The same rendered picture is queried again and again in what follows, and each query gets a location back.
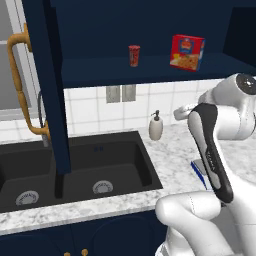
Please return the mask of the grey wall outlet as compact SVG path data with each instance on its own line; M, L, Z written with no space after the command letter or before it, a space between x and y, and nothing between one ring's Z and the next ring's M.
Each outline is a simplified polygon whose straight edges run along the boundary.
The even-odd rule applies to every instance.
M119 86L107 86L106 87L106 102L118 103L120 101L120 87Z
M122 101L132 102L136 100L136 85L123 85L122 86Z

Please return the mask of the black double sink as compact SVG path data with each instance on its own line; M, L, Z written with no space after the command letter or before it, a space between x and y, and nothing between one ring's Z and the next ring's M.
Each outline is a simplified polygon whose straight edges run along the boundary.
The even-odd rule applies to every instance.
M71 172L61 176L42 142L0 145L0 213L162 187L136 131L71 137L69 151Z

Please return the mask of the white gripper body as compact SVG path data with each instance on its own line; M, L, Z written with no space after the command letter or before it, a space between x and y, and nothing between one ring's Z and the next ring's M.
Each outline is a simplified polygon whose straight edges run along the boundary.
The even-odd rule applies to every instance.
M173 114L177 121L185 120L188 118L190 112L197 106L197 104L187 104L176 109Z

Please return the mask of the red boxed food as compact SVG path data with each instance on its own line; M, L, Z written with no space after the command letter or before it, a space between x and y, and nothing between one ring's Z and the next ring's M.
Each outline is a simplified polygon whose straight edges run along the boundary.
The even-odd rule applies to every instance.
M172 38L170 65L196 72L200 68L204 48L204 38L176 34Z

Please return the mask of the navy wall cabinet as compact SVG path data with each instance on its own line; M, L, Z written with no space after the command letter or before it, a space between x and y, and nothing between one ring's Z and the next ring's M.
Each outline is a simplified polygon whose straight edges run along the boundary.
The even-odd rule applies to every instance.
M65 88L256 75L256 0L50 0ZM170 65L172 36L203 37L200 69ZM130 45L139 45L131 67Z

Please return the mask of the navy base cabinet door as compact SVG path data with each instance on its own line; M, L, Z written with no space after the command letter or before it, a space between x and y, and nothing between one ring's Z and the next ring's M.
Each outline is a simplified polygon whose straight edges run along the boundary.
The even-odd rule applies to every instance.
M155 256L166 231L154 210L72 225L77 252L88 256Z
M77 256L71 229L44 228L0 236L0 256Z

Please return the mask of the white soap dispenser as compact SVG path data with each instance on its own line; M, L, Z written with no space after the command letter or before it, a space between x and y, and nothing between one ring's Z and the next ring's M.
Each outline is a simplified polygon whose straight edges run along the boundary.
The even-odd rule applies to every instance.
M163 133L163 120L160 118L159 114L159 110L151 114L152 119L149 123L149 137L153 141L158 141Z

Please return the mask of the red can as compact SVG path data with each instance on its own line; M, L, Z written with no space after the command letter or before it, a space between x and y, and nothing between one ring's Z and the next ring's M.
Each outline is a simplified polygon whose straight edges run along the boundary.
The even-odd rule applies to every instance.
M139 45L130 45L129 49L129 61L131 67L137 67L139 62L139 53L140 46Z

